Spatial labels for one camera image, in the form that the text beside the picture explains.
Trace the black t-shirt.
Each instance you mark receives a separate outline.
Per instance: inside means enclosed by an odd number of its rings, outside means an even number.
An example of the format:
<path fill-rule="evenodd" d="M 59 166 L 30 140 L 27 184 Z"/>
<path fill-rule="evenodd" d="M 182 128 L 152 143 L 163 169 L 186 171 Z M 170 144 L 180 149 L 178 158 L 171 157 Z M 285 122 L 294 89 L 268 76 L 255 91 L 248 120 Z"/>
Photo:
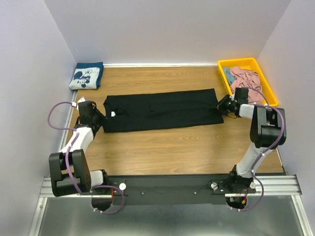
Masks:
<path fill-rule="evenodd" d="M 109 95 L 104 132 L 131 132 L 223 123 L 215 90 Z"/>

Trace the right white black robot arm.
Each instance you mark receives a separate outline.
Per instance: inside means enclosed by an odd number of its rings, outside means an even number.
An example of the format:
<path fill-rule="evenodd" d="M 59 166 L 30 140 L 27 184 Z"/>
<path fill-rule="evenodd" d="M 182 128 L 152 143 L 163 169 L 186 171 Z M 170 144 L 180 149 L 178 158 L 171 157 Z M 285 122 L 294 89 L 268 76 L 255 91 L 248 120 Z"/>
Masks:
<path fill-rule="evenodd" d="M 226 95 L 218 104 L 218 110 L 223 115 L 234 113 L 238 118 L 251 119 L 251 144 L 244 157 L 226 179 L 211 184 L 213 189 L 222 192 L 238 193 L 249 188 L 264 158 L 286 141 L 285 110 L 268 105 L 250 105 L 246 101 L 240 98 L 233 100 Z"/>

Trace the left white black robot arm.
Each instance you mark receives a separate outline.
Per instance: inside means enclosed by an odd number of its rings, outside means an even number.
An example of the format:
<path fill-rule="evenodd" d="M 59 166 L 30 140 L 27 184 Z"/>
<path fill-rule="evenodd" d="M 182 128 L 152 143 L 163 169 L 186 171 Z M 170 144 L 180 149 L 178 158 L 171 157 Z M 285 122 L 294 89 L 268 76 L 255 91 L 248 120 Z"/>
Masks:
<path fill-rule="evenodd" d="M 104 194 L 109 189 L 105 170 L 90 171 L 85 157 L 89 144 L 102 127 L 105 116 L 99 111 L 80 113 L 72 137 L 57 153 L 49 156 L 51 186 L 54 196 L 87 193 L 91 189 Z"/>

